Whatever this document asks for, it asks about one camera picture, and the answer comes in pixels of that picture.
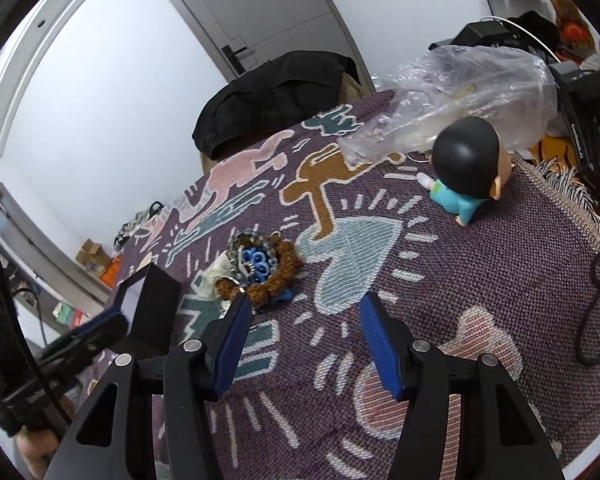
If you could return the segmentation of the person's left hand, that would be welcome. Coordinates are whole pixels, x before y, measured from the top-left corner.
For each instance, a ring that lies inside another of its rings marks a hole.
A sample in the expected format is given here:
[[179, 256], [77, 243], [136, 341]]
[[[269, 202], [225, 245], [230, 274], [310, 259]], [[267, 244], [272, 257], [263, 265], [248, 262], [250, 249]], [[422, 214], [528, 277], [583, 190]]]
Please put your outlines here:
[[50, 430], [29, 431], [22, 428], [14, 441], [15, 466], [25, 479], [44, 478], [59, 440]]

